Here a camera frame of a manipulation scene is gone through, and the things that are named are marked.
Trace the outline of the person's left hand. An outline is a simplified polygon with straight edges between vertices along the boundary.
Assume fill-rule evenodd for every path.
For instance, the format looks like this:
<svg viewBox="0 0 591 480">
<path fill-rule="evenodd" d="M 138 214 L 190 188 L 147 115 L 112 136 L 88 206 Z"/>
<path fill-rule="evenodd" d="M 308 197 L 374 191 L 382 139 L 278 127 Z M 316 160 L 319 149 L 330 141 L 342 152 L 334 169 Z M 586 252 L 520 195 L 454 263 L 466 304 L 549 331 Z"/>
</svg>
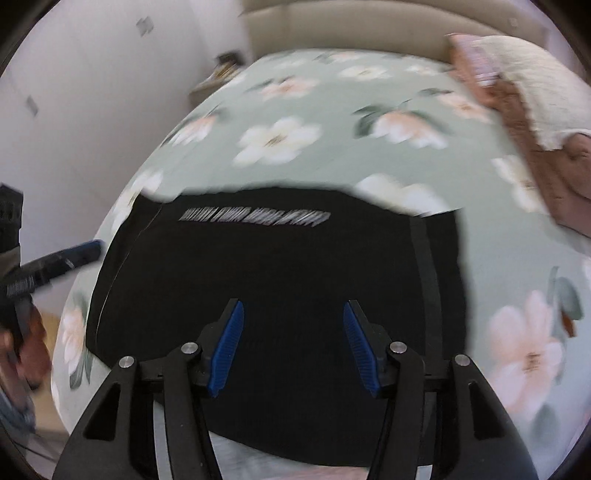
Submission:
<svg viewBox="0 0 591 480">
<path fill-rule="evenodd" d="M 9 359 L 14 352 L 13 338 L 9 331 L 1 333 L 1 388 L 18 403 L 25 394 L 25 384 L 39 387 L 51 371 L 51 359 L 45 345 L 46 330 L 39 310 L 31 307 L 28 320 L 29 333 L 15 361 Z"/>
</svg>

